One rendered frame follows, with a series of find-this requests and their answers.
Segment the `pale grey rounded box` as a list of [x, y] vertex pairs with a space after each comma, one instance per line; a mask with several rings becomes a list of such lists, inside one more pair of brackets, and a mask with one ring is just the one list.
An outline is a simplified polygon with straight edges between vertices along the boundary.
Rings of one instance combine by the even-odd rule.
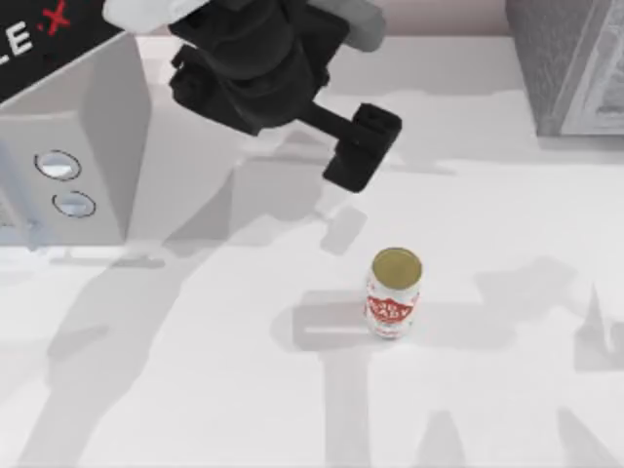
[[344, 43], [363, 53], [378, 50], [386, 34], [386, 20], [380, 7], [371, 0], [308, 0], [322, 11], [348, 23]]

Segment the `red and white can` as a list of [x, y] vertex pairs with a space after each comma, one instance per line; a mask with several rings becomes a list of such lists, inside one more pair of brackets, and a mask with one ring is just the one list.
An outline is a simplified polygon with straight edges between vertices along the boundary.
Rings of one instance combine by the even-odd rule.
[[375, 334], [397, 339], [410, 331], [422, 274], [420, 258], [406, 248], [390, 247], [374, 256], [367, 278], [364, 316]]

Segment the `grey cabinet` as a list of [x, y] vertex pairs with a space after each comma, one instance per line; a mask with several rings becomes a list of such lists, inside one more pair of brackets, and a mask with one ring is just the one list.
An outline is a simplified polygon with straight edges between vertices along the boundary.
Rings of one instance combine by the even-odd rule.
[[624, 137], [624, 0], [506, 0], [541, 137]]

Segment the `small microwave knob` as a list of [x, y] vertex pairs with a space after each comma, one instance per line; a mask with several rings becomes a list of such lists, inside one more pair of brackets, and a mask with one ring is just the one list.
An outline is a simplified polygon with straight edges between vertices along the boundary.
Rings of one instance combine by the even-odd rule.
[[68, 191], [52, 197], [54, 208], [62, 215], [70, 218], [85, 218], [97, 210], [96, 202], [80, 191]]

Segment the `large microwave knob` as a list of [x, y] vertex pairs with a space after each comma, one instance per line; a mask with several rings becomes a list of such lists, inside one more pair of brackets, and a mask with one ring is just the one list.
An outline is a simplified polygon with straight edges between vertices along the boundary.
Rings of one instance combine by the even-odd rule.
[[35, 168], [43, 176], [59, 181], [69, 181], [82, 173], [80, 162], [71, 154], [53, 149], [34, 156]]

